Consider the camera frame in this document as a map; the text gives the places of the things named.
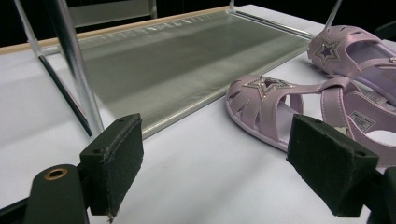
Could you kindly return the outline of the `pink star sandal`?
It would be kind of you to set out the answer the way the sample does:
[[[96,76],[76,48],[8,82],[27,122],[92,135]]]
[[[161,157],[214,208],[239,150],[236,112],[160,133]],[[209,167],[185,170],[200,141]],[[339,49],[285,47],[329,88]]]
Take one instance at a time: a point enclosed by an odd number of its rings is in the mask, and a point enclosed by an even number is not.
[[[396,106],[396,51],[355,26],[325,28],[310,42],[308,58],[329,75],[357,80]]]
[[[288,149],[293,116],[302,114],[372,150],[380,167],[396,166],[396,109],[346,77],[297,85],[266,76],[242,76],[227,90],[226,109],[247,133],[283,151]]]

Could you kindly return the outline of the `metal shoe rack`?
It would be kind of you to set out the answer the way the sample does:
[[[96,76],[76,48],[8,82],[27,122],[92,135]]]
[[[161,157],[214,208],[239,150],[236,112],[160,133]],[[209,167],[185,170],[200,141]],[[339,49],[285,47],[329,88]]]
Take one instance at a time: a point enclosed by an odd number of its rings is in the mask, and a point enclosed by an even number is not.
[[[151,136],[220,98],[245,74],[263,74],[303,52],[313,34],[229,7],[79,36],[58,21],[46,47],[19,10],[28,42],[85,132],[99,103],[138,113]]]

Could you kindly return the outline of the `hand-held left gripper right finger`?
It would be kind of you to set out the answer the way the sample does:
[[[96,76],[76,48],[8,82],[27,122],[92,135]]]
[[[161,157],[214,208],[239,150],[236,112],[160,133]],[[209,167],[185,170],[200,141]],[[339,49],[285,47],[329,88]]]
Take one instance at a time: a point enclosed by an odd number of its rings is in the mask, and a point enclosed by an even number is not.
[[[379,209],[379,157],[329,124],[295,115],[287,161],[334,215],[358,217],[363,206]]]

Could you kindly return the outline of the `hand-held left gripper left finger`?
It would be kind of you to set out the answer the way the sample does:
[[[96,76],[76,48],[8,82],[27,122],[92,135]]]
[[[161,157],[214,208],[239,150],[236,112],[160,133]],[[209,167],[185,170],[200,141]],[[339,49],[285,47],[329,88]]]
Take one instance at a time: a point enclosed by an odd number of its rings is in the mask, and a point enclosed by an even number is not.
[[[144,149],[140,114],[113,121],[79,155],[94,216],[114,218],[139,172]]]

